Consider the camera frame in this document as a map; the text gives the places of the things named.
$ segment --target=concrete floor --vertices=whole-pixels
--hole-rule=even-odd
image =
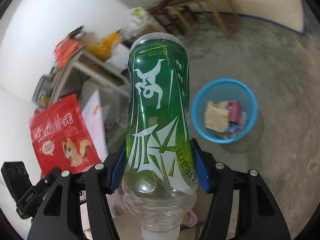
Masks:
[[[248,85],[259,104],[256,125],[239,142],[212,143],[201,138],[191,123],[190,137],[233,170],[258,170],[292,239],[320,201],[320,28],[312,13],[306,13],[305,35],[258,19],[223,15],[230,30],[226,37],[211,15],[201,15],[192,32],[182,38],[190,60],[190,102],[205,84],[227,77]],[[199,189],[193,210],[200,221],[205,220],[210,201],[211,196]],[[234,235],[236,201],[233,207],[228,238]],[[131,214],[116,218],[115,223],[121,238],[141,239],[140,223]],[[130,226],[124,229],[123,224]],[[194,228],[182,231],[179,239],[194,239],[194,232]]]

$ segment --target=green label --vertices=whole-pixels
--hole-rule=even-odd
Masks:
[[[126,138],[128,171],[152,171],[171,187],[197,187],[189,141],[188,56],[169,40],[149,40],[130,53],[131,98]]]

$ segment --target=metal screw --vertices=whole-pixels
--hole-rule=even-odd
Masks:
[[[96,170],[101,170],[101,169],[103,169],[103,164],[102,163],[97,163],[96,165],[95,165],[95,169]]]
[[[250,170],[250,175],[255,177],[258,175],[258,172],[256,170]]]
[[[70,171],[63,171],[61,173],[62,177],[67,177],[67,176],[69,176],[69,174],[70,174]]]
[[[216,163],[216,168],[221,170],[224,168],[224,164],[223,163]]]

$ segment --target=white figure logo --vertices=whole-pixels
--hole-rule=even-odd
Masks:
[[[142,82],[138,82],[135,84],[135,87],[136,89],[138,89],[139,94],[141,93],[140,88],[144,89],[143,96],[145,98],[151,98],[154,92],[158,93],[158,104],[156,109],[160,108],[160,101],[163,94],[161,87],[156,84],[156,75],[159,74],[161,69],[161,62],[164,60],[165,59],[159,59],[157,65],[147,73],[142,73],[139,69],[134,70],[137,72],[138,77],[142,79]]]

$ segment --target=blue gripper pad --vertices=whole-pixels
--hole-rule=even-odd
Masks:
[[[119,188],[121,183],[121,179],[124,173],[124,153],[125,153],[125,146],[121,149],[120,155],[111,172],[109,187],[112,190],[112,193],[114,193],[115,190]]]
[[[201,158],[199,150],[196,148],[194,142],[190,141],[190,143],[191,143],[192,156],[193,156],[193,161],[195,163],[196,174],[197,174],[199,185],[201,188],[203,188],[203,190],[206,193],[209,193],[210,183],[209,183],[208,170],[204,165],[204,162]]]

